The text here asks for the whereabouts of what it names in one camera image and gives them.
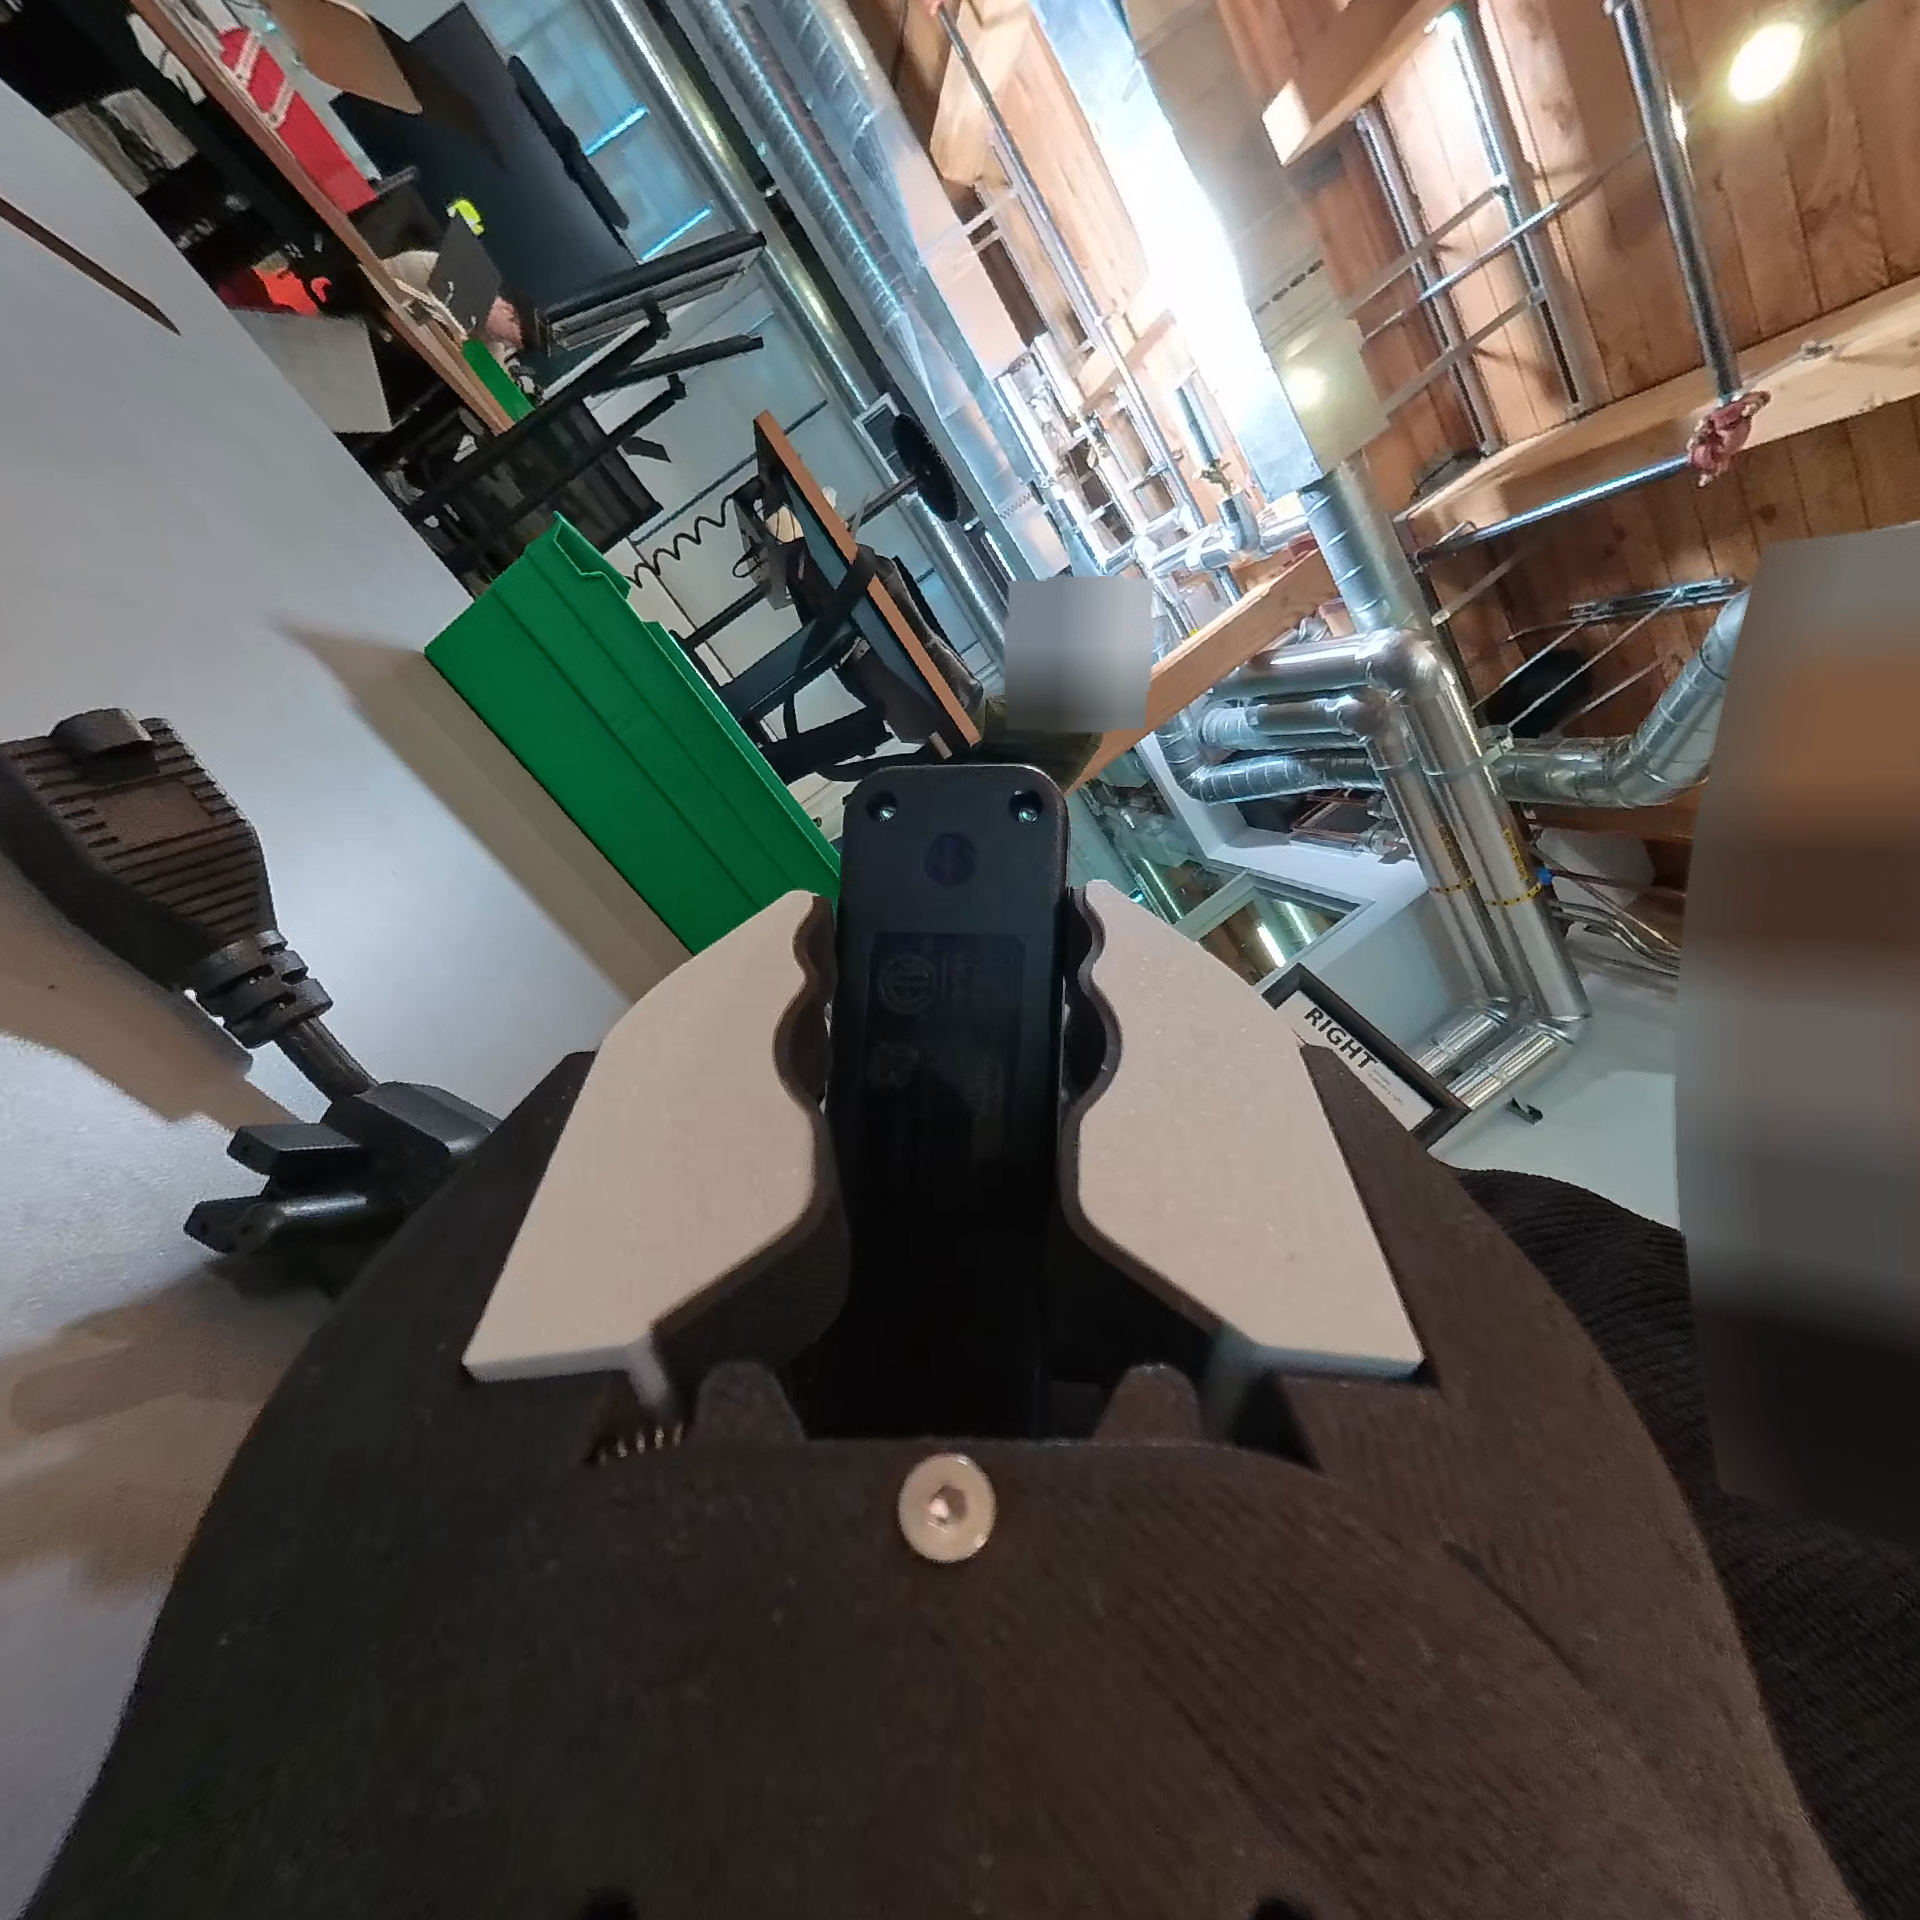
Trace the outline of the black monitor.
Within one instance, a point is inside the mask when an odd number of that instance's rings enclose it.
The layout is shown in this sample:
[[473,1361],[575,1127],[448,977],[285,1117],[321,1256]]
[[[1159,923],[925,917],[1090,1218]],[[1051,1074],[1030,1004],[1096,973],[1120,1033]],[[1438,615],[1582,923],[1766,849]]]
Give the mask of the black monitor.
[[439,209],[469,201],[495,267],[534,300],[579,296],[626,267],[626,243],[550,141],[562,120],[528,101],[513,62],[485,34],[456,34],[427,55],[465,98],[465,123],[343,93],[335,113],[369,161],[382,175],[414,168]]

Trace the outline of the black power strip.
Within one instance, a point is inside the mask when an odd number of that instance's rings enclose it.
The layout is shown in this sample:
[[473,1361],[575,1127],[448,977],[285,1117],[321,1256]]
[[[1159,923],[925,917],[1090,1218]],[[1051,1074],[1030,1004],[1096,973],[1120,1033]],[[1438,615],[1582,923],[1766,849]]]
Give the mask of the black power strip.
[[1030,764],[848,799],[826,1117],[848,1301],[808,1357],[833,1439],[1037,1435],[1068,823]]

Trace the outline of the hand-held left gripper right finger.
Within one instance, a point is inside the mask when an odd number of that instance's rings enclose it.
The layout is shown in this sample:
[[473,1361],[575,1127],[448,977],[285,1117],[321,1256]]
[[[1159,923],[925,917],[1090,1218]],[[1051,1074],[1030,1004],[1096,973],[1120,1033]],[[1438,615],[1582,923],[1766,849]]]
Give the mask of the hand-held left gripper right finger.
[[1058,1201],[1185,1345],[1213,1435],[1283,1377],[1409,1385],[1427,1350],[1309,1071],[1262,994],[1147,907],[1071,895]]

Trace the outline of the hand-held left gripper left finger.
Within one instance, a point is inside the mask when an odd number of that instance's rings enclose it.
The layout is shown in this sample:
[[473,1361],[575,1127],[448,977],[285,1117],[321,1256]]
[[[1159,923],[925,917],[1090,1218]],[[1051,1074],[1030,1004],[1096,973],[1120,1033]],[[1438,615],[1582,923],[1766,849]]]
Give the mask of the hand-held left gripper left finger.
[[469,1337],[478,1381],[623,1377],[689,1404],[835,1320],[833,910],[788,890],[599,1044]]

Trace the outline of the black mesh chair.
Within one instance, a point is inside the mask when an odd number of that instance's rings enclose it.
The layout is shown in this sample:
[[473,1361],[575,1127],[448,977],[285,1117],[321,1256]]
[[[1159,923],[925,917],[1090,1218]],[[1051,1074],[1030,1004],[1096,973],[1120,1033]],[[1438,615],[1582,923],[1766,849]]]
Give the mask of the black mesh chair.
[[590,401],[550,399],[448,465],[400,516],[478,594],[559,525],[604,556],[660,516],[660,498]]

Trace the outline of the red plastic bin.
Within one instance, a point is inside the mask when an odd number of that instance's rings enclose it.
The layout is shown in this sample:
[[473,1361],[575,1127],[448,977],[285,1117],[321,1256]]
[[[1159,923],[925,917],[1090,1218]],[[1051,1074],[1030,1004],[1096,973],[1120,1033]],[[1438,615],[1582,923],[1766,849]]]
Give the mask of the red plastic bin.
[[329,204],[345,213],[369,209],[376,201],[374,179],[301,93],[299,70],[282,62],[276,40],[246,25],[214,28],[214,36],[228,70]]

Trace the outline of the framed marker sign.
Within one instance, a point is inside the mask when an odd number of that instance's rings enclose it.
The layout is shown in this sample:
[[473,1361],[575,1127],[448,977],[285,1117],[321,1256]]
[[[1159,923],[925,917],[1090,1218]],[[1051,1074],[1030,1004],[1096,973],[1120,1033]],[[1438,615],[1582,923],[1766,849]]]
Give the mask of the framed marker sign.
[[1303,1044],[1323,1048],[1351,1070],[1408,1137],[1436,1145],[1469,1117],[1467,1103],[1460,1103],[1436,1071],[1422,1070],[1402,1044],[1304,965],[1291,963],[1275,973],[1259,990]]

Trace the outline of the grey desk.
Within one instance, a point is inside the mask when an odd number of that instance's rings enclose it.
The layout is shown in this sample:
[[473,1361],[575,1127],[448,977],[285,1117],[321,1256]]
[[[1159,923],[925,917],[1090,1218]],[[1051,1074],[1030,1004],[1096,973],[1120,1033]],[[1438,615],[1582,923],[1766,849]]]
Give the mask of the grey desk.
[[[4,93],[4,738],[169,718],[376,1079],[511,1113],[679,948],[421,649],[465,594],[131,196]],[[4,1569],[169,1573],[312,1309],[184,1236],[313,1113],[4,870]]]

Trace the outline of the silver ventilation duct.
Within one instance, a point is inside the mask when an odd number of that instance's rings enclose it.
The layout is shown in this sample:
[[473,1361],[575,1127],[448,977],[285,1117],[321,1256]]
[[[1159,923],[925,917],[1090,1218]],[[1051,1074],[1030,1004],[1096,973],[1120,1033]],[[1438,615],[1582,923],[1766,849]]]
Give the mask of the silver ventilation duct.
[[982,365],[910,232],[893,161],[877,150],[872,87],[841,34],[841,9],[829,7],[824,28],[803,25],[803,2],[670,2],[670,11],[885,361],[902,408],[951,470],[962,505],[942,538],[969,552],[962,594],[982,645],[1001,659],[1006,584],[1028,565],[1001,509],[1030,505],[1030,498],[1006,462],[994,414],[980,405]]

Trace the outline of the green plastic bin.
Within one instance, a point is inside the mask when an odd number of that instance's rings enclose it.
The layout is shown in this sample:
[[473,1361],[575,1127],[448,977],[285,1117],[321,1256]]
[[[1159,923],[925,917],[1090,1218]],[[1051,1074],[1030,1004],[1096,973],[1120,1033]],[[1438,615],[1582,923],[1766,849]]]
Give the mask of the green plastic bin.
[[788,890],[835,901],[819,826],[564,520],[427,659],[689,954]]

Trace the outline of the silver pipe cluster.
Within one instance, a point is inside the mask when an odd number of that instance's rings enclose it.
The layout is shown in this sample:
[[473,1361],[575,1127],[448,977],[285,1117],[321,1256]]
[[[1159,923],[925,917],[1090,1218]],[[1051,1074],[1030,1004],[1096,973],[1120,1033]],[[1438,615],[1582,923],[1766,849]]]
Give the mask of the silver pipe cluster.
[[1627,735],[1491,743],[1429,624],[1402,538],[1358,461],[1303,491],[1355,637],[1271,649],[1155,730],[1202,806],[1373,787],[1438,901],[1476,1001],[1427,1070],[1472,1114],[1509,1103],[1583,1038],[1592,1004],[1512,806],[1648,811],[1708,778],[1746,615],[1736,591]]

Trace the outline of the grey flat panel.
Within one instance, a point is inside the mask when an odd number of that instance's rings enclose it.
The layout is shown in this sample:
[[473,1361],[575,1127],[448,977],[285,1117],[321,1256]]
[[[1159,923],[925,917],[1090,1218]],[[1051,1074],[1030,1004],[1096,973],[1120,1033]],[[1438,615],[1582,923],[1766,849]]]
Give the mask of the grey flat panel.
[[393,427],[374,332],[359,318],[301,318],[294,384],[335,436],[385,436]]

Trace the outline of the black round lamp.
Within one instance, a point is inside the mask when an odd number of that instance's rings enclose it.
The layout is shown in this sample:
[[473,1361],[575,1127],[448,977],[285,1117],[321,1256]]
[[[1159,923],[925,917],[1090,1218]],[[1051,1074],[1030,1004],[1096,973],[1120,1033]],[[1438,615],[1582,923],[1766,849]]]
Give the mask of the black round lamp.
[[889,436],[898,477],[889,488],[883,509],[895,501],[918,498],[942,525],[958,525],[962,516],[962,491],[937,443],[913,416],[905,414],[889,423]]

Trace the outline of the wood-edged standing desk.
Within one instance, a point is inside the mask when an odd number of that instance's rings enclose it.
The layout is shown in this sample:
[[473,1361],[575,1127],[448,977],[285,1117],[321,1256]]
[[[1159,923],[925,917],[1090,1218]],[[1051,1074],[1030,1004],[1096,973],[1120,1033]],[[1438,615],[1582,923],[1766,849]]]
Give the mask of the wood-edged standing desk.
[[856,540],[773,414],[753,418],[754,481],[732,503],[758,595],[798,627],[720,694],[744,728],[781,718],[781,778],[851,778],[885,743],[951,759],[982,738],[985,694],[922,609],[913,579]]

